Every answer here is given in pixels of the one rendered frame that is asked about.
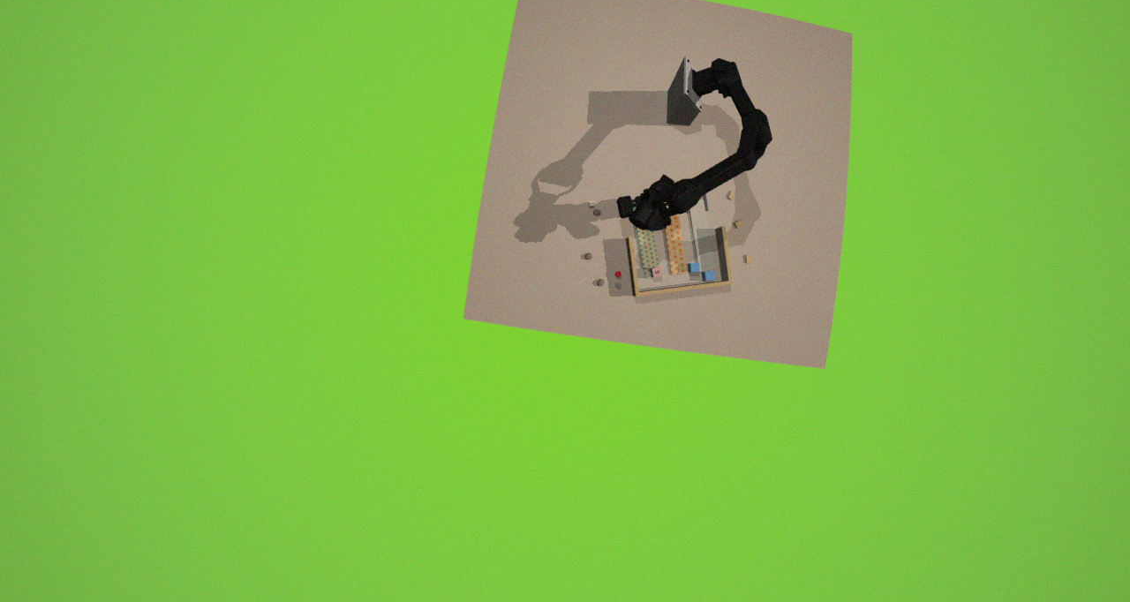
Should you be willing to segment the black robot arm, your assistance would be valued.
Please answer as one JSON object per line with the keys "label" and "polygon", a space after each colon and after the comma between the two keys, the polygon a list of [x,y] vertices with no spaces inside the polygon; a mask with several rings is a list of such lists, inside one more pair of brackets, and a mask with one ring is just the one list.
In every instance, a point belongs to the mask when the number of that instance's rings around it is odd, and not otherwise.
{"label": "black robot arm", "polygon": [[[696,178],[683,178],[673,183],[673,178],[663,175],[659,181],[654,181],[645,193],[645,200],[638,201],[637,209],[634,209],[629,218],[629,223],[636,225],[638,230],[663,230],[667,225],[673,224],[670,220],[671,216],[689,211],[711,189],[721,186],[745,171],[754,169],[757,160],[764,155],[766,145],[773,140],[768,117],[762,110],[751,106],[734,62],[718,58],[706,70],[693,70],[693,90],[699,98],[714,90],[722,93],[723,98],[731,96],[742,117],[740,145],[730,158],[719,162]],[[664,207],[664,201],[670,208]]]}

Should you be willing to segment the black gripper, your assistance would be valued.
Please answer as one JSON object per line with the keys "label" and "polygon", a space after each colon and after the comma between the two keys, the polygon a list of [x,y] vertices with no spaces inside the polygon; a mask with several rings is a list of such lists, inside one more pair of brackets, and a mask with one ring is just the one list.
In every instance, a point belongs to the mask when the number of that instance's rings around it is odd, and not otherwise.
{"label": "black gripper", "polygon": [[[638,197],[636,199],[634,199],[634,200],[632,200],[632,197],[619,197],[619,199],[616,200],[617,201],[618,211],[619,211],[619,217],[621,217],[621,219],[624,219],[624,217],[631,217],[632,213],[634,212],[633,207],[637,207],[638,206],[638,201],[645,200],[645,193],[646,193],[647,189],[643,189],[644,194],[638,194]],[[632,201],[634,201],[634,203],[632,203]],[[635,201],[637,203],[635,203]]]}

